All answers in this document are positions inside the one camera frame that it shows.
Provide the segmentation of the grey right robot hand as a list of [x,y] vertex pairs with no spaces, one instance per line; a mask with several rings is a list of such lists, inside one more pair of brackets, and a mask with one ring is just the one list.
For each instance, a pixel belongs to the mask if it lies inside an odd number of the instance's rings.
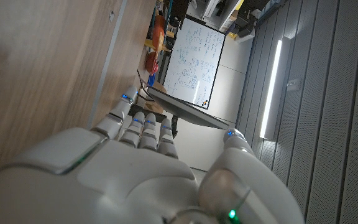
[[[59,132],[0,168],[0,223],[303,223],[287,187],[225,122],[157,89],[172,115],[130,115],[130,86],[92,129]],[[175,119],[222,129],[223,153],[201,182],[180,161]]]

